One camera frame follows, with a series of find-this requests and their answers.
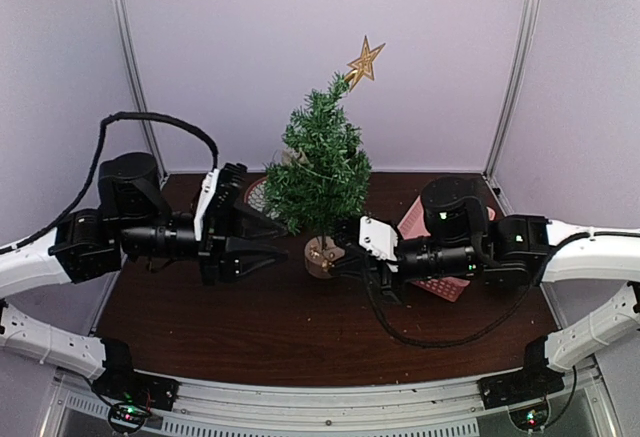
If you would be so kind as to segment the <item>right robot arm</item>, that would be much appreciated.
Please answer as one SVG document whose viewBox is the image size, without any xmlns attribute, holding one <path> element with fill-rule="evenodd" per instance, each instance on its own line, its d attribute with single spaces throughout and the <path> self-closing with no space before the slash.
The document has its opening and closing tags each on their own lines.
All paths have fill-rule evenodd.
<svg viewBox="0 0 640 437">
<path fill-rule="evenodd" d="M 397 301 L 404 286 L 455 277 L 476 278 L 498 287 L 529 292 L 543 283 L 618 280 L 622 287 L 605 304 L 562 330 L 530 342 L 523 369 L 513 376 L 519 397 L 535 397 L 552 376 L 567 373 L 583 358 L 639 327 L 639 233 L 636 230 L 568 224 L 539 215 L 490 218 L 475 183 L 457 176 L 427 184 L 418 197 L 424 234 L 412 238 L 399 227 L 362 216 L 336 224 L 333 241 L 340 256 L 312 251 L 323 276 L 363 281 L 377 320 L 405 345 L 421 349 L 462 347 L 495 330 L 509 309 L 475 333 L 427 341 L 397 332 L 379 301 Z"/>
</svg>

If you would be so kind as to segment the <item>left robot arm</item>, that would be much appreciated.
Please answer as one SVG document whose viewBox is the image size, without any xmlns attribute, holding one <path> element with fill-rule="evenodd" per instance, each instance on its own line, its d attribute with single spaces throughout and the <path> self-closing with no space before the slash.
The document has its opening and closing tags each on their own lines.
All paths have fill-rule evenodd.
<svg viewBox="0 0 640 437">
<path fill-rule="evenodd" d="M 34 240 L 10 244 L 1 256 L 1 296 L 88 282 L 138 258 L 194 262 L 206 285 L 235 283 L 286 261 L 287 252 L 270 243 L 285 228 L 239 199 L 245 172 L 227 164 L 207 173 L 189 213 L 163 197 L 152 155 L 101 163 L 99 207 L 72 211 Z"/>
</svg>

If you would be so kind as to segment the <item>burlap bow ornament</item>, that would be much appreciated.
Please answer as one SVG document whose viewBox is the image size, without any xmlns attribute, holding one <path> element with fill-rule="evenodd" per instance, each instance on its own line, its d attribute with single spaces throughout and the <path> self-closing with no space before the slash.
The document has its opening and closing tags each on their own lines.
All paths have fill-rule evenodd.
<svg viewBox="0 0 640 437">
<path fill-rule="evenodd" d="M 306 165 L 308 158 L 306 154 L 301 150 L 286 148 L 281 151 L 281 164 L 282 165 Z"/>
</svg>

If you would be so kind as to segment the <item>small green christmas tree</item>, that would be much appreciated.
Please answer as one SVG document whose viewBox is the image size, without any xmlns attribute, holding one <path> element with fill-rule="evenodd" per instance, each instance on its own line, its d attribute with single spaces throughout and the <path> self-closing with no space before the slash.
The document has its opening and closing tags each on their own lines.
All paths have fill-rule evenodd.
<svg viewBox="0 0 640 437">
<path fill-rule="evenodd" d="M 290 233 L 311 236 L 303 249 L 306 270 L 311 244 L 335 246 L 334 261 L 344 255 L 332 239 L 334 227 L 343 219 L 359 217 L 368 195 L 371 163 L 361 129 L 349 121 L 342 105 L 349 93 L 344 77 L 335 73 L 325 90 L 311 90 L 290 114 L 282 134 L 283 149 L 303 151 L 308 163 L 285 166 L 280 160 L 265 167 L 268 205 Z"/>
</svg>

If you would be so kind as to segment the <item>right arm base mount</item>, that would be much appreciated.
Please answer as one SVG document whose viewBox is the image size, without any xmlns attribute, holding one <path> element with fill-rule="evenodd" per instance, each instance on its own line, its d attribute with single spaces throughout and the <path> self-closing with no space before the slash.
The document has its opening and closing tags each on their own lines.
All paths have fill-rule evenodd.
<svg viewBox="0 0 640 437">
<path fill-rule="evenodd" d="M 547 336 L 542 336 L 526 346 L 520 370 L 478 381 L 484 408 L 510 407 L 512 423 L 529 434 L 543 432 L 558 420 L 551 417 L 548 397 L 565 388 L 564 373 L 549 367 L 545 354 L 547 340 Z"/>
</svg>

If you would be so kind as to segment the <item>gold star ornament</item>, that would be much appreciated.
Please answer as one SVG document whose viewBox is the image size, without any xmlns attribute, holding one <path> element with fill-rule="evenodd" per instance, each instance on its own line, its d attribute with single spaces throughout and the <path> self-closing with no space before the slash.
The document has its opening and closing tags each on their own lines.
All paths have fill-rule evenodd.
<svg viewBox="0 0 640 437">
<path fill-rule="evenodd" d="M 363 78 L 375 80 L 374 62 L 385 46 L 386 44 L 382 43 L 371 47 L 368 37 L 364 36 L 358 57 L 347 64 L 349 71 L 345 74 L 344 81 L 350 91 L 353 91 Z"/>
</svg>

